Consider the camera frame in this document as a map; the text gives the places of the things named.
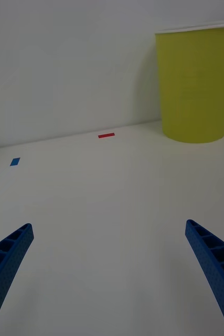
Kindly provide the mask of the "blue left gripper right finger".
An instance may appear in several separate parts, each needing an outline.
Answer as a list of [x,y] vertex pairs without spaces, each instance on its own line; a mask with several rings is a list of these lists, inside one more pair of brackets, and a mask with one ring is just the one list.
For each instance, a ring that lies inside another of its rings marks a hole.
[[191,219],[186,222],[185,236],[224,317],[224,241]]

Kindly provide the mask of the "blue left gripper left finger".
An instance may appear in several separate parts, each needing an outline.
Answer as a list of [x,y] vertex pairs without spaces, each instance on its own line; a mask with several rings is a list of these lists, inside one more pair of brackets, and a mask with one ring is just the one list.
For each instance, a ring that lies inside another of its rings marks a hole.
[[0,241],[0,309],[33,240],[33,227],[27,223]]

